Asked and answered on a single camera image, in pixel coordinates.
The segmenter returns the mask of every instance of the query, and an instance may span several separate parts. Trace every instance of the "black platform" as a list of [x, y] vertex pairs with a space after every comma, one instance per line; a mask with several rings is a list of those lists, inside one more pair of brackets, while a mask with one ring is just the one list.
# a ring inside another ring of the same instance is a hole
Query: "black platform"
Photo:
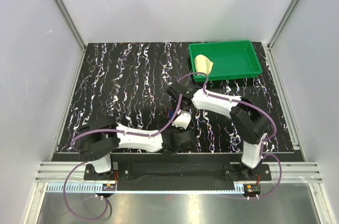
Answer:
[[[171, 107], [166, 88], [190, 72], [190, 43], [90, 43], [57, 152], [66, 153], [75, 130], [89, 118], [114, 117], [140, 129], [158, 129]], [[211, 82], [208, 89], [228, 95], [255, 95], [276, 122], [278, 132], [265, 151], [293, 152], [292, 142], [261, 43], [253, 43], [263, 73], [257, 78]], [[192, 85], [189, 78], [183, 81]], [[193, 152], [235, 153], [241, 139], [231, 119], [192, 110], [190, 128], [197, 136]]]

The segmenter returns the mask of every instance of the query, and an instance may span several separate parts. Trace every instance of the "purple cable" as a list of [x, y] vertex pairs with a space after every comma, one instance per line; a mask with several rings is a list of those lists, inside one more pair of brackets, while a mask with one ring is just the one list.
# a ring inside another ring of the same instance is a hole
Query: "purple cable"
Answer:
[[65, 202], [65, 205], [66, 205], [67, 210], [68, 210], [72, 215], [74, 215], [75, 217], [78, 217], [78, 218], [81, 219], [81, 220], [99, 220], [99, 219], [101, 219], [101, 218], [104, 216], [104, 214], [107, 212], [107, 209], [108, 209], [109, 201], [108, 201], [106, 198], [103, 197], [103, 199], [104, 199], [105, 202], [106, 202], [106, 207], [105, 207], [104, 211], [103, 211], [98, 217], [95, 217], [95, 218], [86, 218], [86, 217], [82, 217], [82, 216], [78, 215], [77, 213], [75, 213], [75, 212], [72, 210], [72, 208], [69, 206], [69, 204], [68, 204], [68, 202], [67, 202], [67, 199], [66, 199], [66, 185], [67, 185], [67, 181], [68, 181], [70, 175], [71, 175], [78, 167], [80, 167], [81, 165], [84, 165], [84, 164], [86, 164], [86, 163], [87, 163], [87, 162], [81, 162], [80, 164], [76, 165], [76, 166], [69, 172], [69, 174], [67, 175], [67, 177], [66, 177], [66, 179], [65, 179], [65, 182], [64, 182], [64, 188], [63, 188], [64, 202]]
[[[250, 103], [247, 103], [245, 101], [239, 101], [239, 100], [236, 100], [236, 99], [229, 99], [227, 97], [223, 97], [223, 96], [218, 96], [218, 95], [214, 95], [214, 94], [209, 94], [206, 92], [206, 85], [207, 85], [207, 82], [208, 82], [208, 75], [206, 73], [203, 73], [203, 72], [191, 72], [191, 73], [188, 73], [186, 74], [185, 76], [181, 77], [178, 79], [178, 82], [180, 82], [182, 79], [184, 79], [185, 77], [188, 77], [188, 76], [191, 76], [191, 75], [194, 75], [194, 74], [203, 74], [205, 77], [206, 77], [206, 80], [205, 82], [203, 83], [202, 85], [202, 90], [203, 92], [207, 95], [207, 96], [211, 96], [211, 97], [214, 97], [214, 98], [218, 98], [220, 100], [225, 100], [225, 101], [231, 101], [231, 102], [236, 102], [236, 103], [240, 103], [240, 104], [243, 104], [243, 105], [246, 105], [246, 106], [249, 106], [253, 109], [255, 109], [256, 111], [258, 111], [259, 113], [263, 114], [271, 123], [272, 127], [273, 127], [273, 132], [271, 135], [269, 135], [267, 138], [264, 138], [263, 139], [263, 142], [266, 142], [267, 140], [273, 138], [276, 134], [276, 125], [275, 125], [275, 122], [273, 121], [273, 119], [265, 112], [263, 111], [262, 109], [260, 109], [259, 107], [255, 106], [255, 105], [252, 105]], [[263, 151], [264, 151], [264, 144], [261, 144], [261, 147], [260, 147], [260, 156], [263, 155]]]
[[[166, 125], [164, 127], [162, 127], [158, 132], [154, 133], [154, 134], [144, 134], [144, 133], [138, 133], [138, 132], [131, 132], [131, 131], [128, 131], [126, 132], [127, 135], [133, 135], [133, 136], [141, 136], [141, 137], [155, 137], [159, 134], [161, 134], [164, 130], [167, 129], [168, 126], [170, 126], [172, 124], [172, 122], [174, 121], [177, 113], [179, 112], [180, 110], [180, 104], [181, 104], [181, 100], [182, 100], [182, 94], [179, 95], [179, 99], [178, 99], [178, 104], [176, 106], [176, 109], [174, 111], [174, 114], [172, 116], [172, 118], [168, 121], [168, 123], [166, 123]], [[95, 134], [95, 133], [101, 133], [101, 132], [104, 132], [104, 133], [109, 133], [109, 132], [115, 132], [115, 133], [125, 133], [123, 130], [117, 130], [117, 129], [97, 129], [97, 130], [90, 130], [90, 131], [87, 131], [87, 132], [84, 132], [84, 133], [81, 133], [79, 135], [77, 135], [75, 138], [72, 139], [72, 141], [70, 142], [70, 146], [76, 150], [76, 151], [79, 151], [78, 148], [75, 147], [75, 142], [78, 141], [80, 138], [84, 137], [84, 136], [88, 136], [88, 135], [91, 135], [91, 134]]]
[[[92, 199], [92, 198], [96, 198], [96, 196], [95, 196], [95, 195], [91, 195], [91, 196], [88, 196], [88, 197], [82, 199], [82, 200], [81, 200], [80, 202], [78, 202], [75, 206], [71, 207], [71, 209], [72, 209], [72, 210], [75, 209], [76, 207], [78, 207], [79, 205], [81, 205], [83, 202], [87, 201], [88, 199]], [[63, 212], [63, 213], [57, 213], [57, 212], [54, 212], [54, 211], [53, 211], [53, 213], [54, 213], [55, 215], [58, 215], [58, 216], [64, 216], [64, 215], [68, 214], [69, 211], [67, 210], [66, 212]]]

